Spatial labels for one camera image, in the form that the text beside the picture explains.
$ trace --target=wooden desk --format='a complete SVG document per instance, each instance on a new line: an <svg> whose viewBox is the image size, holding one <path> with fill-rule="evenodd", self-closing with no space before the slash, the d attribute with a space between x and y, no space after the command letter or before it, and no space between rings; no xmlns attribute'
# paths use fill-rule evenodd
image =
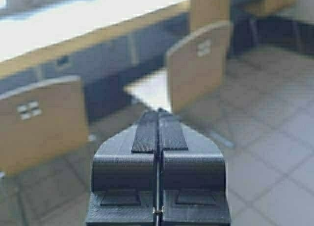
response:
<svg viewBox="0 0 314 226"><path fill-rule="evenodd" d="M188 10L189 0L80 0L2 19L0 79Z"/></svg>

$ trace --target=bright window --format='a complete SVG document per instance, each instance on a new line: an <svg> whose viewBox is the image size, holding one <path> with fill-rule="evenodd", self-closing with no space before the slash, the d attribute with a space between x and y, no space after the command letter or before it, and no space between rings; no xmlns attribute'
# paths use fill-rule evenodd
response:
<svg viewBox="0 0 314 226"><path fill-rule="evenodd" d="M0 0L0 9L6 6L6 0Z"/></svg>

